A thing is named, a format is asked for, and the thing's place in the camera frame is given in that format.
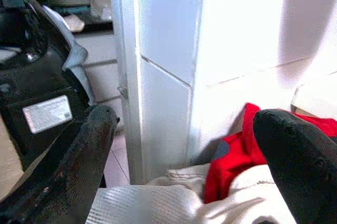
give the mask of white fabric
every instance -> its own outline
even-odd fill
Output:
[[[99,189],[86,223],[296,223],[267,165],[237,176],[226,199],[204,204],[208,167],[169,170],[146,186]]]

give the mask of white blanket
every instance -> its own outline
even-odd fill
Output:
[[[208,167],[169,170],[146,186],[99,189],[86,223],[296,223],[267,165],[237,176],[226,199],[204,204]]]

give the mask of drawer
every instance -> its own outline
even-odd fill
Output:
[[[117,130],[123,129],[124,126],[124,121],[123,121],[123,114],[122,114],[122,101],[120,98],[118,99],[113,99],[107,102],[102,103],[104,105],[110,106],[112,109],[114,109],[117,117],[121,119],[121,121],[117,125]]]
[[[117,64],[97,65],[85,68],[97,102],[119,96]]]
[[[77,34],[75,37],[77,43],[88,51],[84,65],[116,60],[115,39],[112,32]]]

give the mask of white door frame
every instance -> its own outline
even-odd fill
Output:
[[[144,184],[138,0],[111,1],[130,183]]]

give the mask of warning label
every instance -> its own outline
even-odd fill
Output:
[[[22,110],[33,134],[73,119],[66,95],[24,107]]]

